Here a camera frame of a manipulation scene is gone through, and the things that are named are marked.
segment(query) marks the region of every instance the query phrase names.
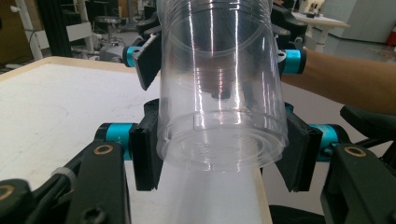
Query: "clear plastic cylinder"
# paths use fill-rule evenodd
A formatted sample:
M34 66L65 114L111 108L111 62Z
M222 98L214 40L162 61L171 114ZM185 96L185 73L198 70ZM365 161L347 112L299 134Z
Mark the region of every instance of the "clear plastic cylinder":
M161 5L157 150L187 170L240 171L288 143L268 0Z

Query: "human arm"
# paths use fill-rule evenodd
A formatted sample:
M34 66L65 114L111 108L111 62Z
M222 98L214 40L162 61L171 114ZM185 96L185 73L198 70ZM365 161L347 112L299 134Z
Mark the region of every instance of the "human arm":
M308 49L303 73L282 76L282 81L344 105L396 115L396 64L334 57Z

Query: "transparent plastic container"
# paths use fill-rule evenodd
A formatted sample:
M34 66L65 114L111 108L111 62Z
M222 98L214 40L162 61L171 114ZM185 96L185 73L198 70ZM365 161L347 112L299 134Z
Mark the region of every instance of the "transparent plastic container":
M159 155L240 171L281 158L287 123L267 0L161 4Z

